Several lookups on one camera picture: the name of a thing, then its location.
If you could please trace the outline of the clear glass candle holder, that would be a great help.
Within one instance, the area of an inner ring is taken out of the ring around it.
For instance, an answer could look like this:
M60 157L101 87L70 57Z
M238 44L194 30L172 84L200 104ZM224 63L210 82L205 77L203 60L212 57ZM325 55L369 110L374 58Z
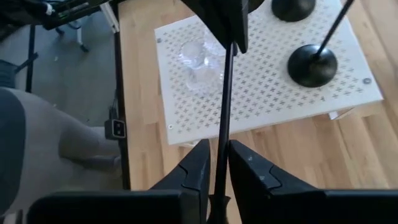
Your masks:
M224 57L226 49L218 42L216 37L207 28L204 29L203 46L207 56Z
M187 87L197 94L210 94L221 90L223 69L218 59L198 40L182 44L179 60L187 69Z

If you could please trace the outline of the person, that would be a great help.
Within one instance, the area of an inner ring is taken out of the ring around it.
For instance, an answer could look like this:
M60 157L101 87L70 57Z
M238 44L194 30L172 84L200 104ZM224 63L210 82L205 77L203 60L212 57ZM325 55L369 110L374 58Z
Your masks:
M88 170L120 177L117 141L37 95L0 87L0 224Z

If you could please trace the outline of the black tripod stand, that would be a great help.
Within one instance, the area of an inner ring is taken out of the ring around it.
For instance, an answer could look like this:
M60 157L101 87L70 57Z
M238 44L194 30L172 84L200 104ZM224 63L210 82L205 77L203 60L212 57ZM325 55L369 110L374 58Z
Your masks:
M35 25L30 25L29 30L29 46L28 46L28 58L15 70L15 74L27 67L25 91L28 93L32 92L32 80L34 71L34 60L38 58L38 53L35 52Z

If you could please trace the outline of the black metal candlestick holder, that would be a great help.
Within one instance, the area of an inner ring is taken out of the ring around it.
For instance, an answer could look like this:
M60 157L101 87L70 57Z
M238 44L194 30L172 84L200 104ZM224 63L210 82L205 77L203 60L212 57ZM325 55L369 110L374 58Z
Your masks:
M255 11L263 2L264 0L248 0L249 14L252 11ZM234 42L230 43L224 48L226 49L226 55L224 60L218 157L216 163L214 194L210 195L211 212L208 219L208 224L227 224L228 222L226 209L230 198L226 196L226 175L229 154L229 126L231 113L231 92L233 84L233 62L234 56L241 51L238 45Z
M298 22L307 18L314 10L316 0L272 0L273 14L285 22Z
M325 39L320 45L308 44L297 48L289 57L287 71L300 86L318 88L329 83L338 70L338 60L326 45L347 14L354 0L346 0Z

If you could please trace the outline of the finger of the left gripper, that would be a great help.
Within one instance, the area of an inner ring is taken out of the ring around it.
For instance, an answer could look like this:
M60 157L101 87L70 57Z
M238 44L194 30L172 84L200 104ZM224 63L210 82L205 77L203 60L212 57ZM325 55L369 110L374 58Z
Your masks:
M239 44L239 0L182 0L207 26L216 40L227 47Z
M233 0L233 38L240 51L248 51L248 0Z

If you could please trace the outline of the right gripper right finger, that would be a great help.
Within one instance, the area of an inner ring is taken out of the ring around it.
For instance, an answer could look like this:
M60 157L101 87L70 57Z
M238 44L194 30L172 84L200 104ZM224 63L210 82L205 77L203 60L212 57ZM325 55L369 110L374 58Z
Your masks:
M322 190L237 140L229 142L229 171L243 224L313 221L325 199Z

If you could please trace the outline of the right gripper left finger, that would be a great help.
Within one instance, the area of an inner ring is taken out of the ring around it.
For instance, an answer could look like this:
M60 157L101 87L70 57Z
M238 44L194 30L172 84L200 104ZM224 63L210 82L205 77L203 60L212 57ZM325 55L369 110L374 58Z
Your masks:
M154 200L159 214L153 217L163 224L206 224L210 162L210 142L202 139L151 187L162 191L160 198Z

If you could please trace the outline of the white metal bracket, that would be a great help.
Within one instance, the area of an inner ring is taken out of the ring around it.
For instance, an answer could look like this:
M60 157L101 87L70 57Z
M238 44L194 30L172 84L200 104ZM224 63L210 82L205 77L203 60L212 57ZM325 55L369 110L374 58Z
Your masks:
M104 14L110 28L112 29L113 33L118 33L120 31L119 29L119 22L116 18L115 13L113 12L113 9L110 5L109 2L103 3L100 5L100 9L102 13Z

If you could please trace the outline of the office chair with grey base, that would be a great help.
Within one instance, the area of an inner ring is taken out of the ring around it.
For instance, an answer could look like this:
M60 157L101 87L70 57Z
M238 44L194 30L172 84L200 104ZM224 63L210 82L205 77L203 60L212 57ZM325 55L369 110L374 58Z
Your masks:
M81 20L75 20L75 21L71 21L69 23L66 24L66 26L68 26L69 28L73 29L76 31L76 42L78 43L80 49L87 53L90 50L88 49L88 47L83 43L83 38L82 38L82 23Z

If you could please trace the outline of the white perforated metal shelf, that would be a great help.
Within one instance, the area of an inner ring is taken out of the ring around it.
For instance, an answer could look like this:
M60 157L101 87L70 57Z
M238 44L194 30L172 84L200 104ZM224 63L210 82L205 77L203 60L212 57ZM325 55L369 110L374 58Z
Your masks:
M340 0L317 0L303 21L287 23L264 2L249 15L249 50L233 63L230 130L233 133L327 114L383 99L348 20L328 43L338 59L334 79L320 88L297 85L288 75L291 53L319 44L341 10ZM165 125L169 144L183 144L219 133L221 89L188 87L181 46L202 40L205 26L197 16L155 30Z

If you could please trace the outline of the black aluminium table frame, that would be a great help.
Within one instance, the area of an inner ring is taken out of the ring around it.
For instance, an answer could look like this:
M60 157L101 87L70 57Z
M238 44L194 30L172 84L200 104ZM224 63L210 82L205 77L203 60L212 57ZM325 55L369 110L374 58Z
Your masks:
M115 77L116 77L116 96L118 100L118 118L125 122L127 127L125 103L124 103L124 85L123 85L123 61L121 54L121 39L120 33L114 34L114 54L115 54ZM121 169L122 169L122 183L124 190L131 190L130 172L129 172L129 157L127 137L118 141L121 150Z

